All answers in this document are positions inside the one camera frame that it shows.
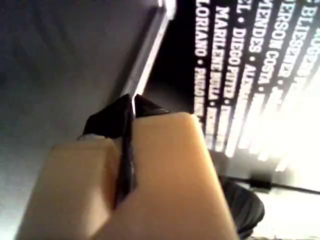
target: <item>gray surface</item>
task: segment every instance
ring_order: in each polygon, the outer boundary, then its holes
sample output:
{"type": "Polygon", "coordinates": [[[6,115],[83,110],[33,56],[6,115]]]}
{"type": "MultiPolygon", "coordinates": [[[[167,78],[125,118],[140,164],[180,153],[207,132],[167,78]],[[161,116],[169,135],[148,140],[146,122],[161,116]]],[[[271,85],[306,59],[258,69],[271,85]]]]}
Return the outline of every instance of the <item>gray surface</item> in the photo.
{"type": "Polygon", "coordinates": [[[0,239],[14,238],[48,150],[126,78],[156,0],[1,3],[0,239]]]}
{"type": "Polygon", "coordinates": [[[121,95],[130,94],[135,96],[136,94],[142,95],[144,93],[168,24],[169,19],[166,10],[163,7],[159,7],[150,23],[121,95]]]}

